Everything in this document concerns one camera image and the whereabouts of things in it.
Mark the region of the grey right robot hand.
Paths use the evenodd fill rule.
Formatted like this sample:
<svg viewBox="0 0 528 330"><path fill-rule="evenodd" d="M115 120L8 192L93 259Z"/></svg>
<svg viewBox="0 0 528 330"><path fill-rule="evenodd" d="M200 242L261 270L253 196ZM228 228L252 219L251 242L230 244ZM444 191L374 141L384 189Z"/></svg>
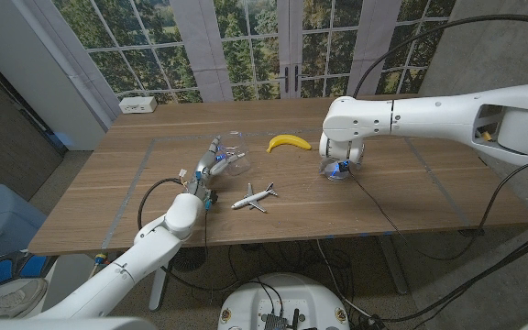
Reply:
<svg viewBox="0 0 528 330"><path fill-rule="evenodd" d="M338 161L335 159L323 159L320 164L320 173L331 180L340 181L348 176L351 168L361 169L364 153L359 154L353 160Z"/></svg>

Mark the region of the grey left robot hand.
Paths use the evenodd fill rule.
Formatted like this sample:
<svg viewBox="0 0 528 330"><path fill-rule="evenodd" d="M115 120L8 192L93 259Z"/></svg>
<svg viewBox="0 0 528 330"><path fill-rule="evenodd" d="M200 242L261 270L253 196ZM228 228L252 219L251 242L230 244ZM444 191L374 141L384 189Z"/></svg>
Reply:
<svg viewBox="0 0 528 330"><path fill-rule="evenodd" d="M201 200L204 200L209 195L209 182L216 176L221 174L232 163L244 158L245 152L228 154L226 151L219 154L221 147L221 136L216 136L211 142L208 150L200 158L192 178L187 184L186 191Z"/></svg>

